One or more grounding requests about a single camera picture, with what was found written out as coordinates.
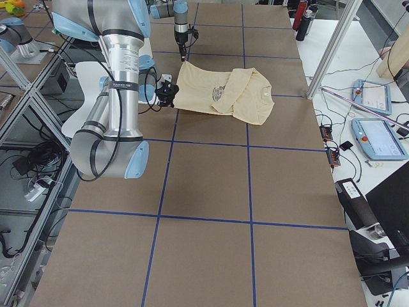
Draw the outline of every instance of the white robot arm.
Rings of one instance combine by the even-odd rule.
[[[147,5],[155,18],[175,16],[183,61],[187,35],[197,37],[187,25],[185,1],[159,0],[155,5],[144,0],[53,0],[54,27],[64,35],[99,42],[109,67],[110,78],[71,143],[73,163],[94,178],[138,178],[148,162],[149,146],[137,122],[139,72],[149,72],[155,64],[139,57],[151,31]]]

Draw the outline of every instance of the thermos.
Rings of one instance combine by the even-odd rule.
[[[304,40],[305,34],[307,34],[308,26],[311,22],[311,16],[313,15],[313,11],[306,10],[304,16],[302,17],[300,26],[298,27],[297,36],[295,37],[296,40],[300,42]]]
[[[293,30],[297,31],[298,27],[300,26],[302,16],[304,15],[305,10],[307,9],[308,1],[301,0],[298,4],[297,12],[295,14],[294,23],[293,23]]]
[[[317,15],[317,12],[318,12],[318,5],[317,5],[317,4],[310,5],[310,7],[309,7],[308,9],[311,10],[311,11],[313,11],[313,14],[311,15],[311,20],[310,20],[310,22],[309,22],[308,29],[307,29],[307,33],[306,33],[305,35],[308,35],[308,34],[309,34],[309,30],[311,30],[311,26],[313,25],[315,16]]]

